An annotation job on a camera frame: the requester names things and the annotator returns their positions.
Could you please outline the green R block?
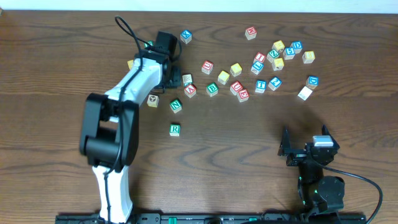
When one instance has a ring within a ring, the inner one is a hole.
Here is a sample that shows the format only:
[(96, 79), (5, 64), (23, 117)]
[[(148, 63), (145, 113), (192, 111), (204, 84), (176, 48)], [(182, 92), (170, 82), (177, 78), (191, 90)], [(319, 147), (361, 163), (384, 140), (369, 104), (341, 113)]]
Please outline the green R block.
[(171, 136), (180, 136), (181, 127), (179, 124), (171, 124), (169, 129), (169, 134)]

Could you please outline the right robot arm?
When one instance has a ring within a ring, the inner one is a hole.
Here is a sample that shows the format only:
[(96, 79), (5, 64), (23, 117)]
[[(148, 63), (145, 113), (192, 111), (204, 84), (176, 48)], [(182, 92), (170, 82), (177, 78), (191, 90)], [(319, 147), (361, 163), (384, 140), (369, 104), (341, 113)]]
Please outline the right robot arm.
[(297, 215), (301, 222), (309, 222), (317, 215), (336, 213), (344, 207), (344, 180), (323, 173), (339, 148), (327, 127), (322, 126), (321, 135), (312, 137), (304, 148), (294, 149), (289, 132), (284, 128), (277, 155), (286, 158), (287, 166), (298, 167), (298, 194), (304, 205)]

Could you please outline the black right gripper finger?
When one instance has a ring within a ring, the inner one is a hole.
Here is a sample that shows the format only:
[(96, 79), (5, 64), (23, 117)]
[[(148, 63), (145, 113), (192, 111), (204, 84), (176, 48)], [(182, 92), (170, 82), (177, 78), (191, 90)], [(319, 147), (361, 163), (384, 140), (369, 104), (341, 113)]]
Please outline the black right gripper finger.
[(322, 145), (337, 145), (338, 143), (336, 140), (333, 138), (333, 136), (330, 134), (327, 126), (324, 124), (322, 126)]
[(288, 155), (291, 152), (289, 132), (287, 128), (283, 129), (282, 140), (279, 147), (279, 155)]

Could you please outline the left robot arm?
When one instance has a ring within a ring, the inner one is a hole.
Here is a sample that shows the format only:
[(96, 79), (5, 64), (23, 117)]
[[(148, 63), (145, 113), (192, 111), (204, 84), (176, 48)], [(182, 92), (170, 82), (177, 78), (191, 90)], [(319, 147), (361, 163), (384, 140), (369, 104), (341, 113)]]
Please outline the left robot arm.
[(116, 86), (85, 101), (79, 150), (98, 181), (104, 223), (127, 223), (131, 216), (128, 170), (139, 144), (139, 107), (154, 88), (180, 86), (180, 69), (173, 65), (179, 46), (176, 36), (158, 32)]

